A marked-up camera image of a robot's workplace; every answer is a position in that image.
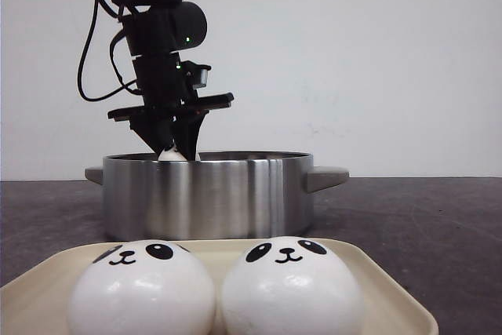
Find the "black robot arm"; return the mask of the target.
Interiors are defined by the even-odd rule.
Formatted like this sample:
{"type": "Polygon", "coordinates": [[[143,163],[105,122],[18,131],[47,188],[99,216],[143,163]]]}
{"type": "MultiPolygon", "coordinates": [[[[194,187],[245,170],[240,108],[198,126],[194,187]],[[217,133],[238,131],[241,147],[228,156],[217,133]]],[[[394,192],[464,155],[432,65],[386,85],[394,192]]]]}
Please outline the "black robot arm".
{"type": "Polygon", "coordinates": [[[179,52],[202,44],[206,16],[193,2],[184,0],[94,0],[121,25],[109,51],[126,40],[136,77],[119,89],[141,96],[143,105],[109,111],[116,122],[127,121],[157,155],[178,151],[195,160],[204,117],[212,109],[230,107],[231,93],[200,97],[207,84],[209,65],[181,60],[179,52]]]}

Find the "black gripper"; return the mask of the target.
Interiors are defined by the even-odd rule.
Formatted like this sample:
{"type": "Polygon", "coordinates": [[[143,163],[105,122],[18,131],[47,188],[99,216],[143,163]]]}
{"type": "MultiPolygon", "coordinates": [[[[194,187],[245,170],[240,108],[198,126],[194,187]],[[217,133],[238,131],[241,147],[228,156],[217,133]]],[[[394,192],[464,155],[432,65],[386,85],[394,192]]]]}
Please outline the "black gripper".
{"type": "Polygon", "coordinates": [[[199,130],[207,111],[230,107],[234,96],[224,93],[200,97],[197,89],[188,88],[182,62],[178,53],[136,57],[133,66],[144,104],[115,109],[107,116],[116,122],[129,120],[130,129],[156,155],[176,144],[188,161],[194,161],[199,130]],[[169,120],[134,118],[145,114],[177,116],[173,124],[169,120]]]}

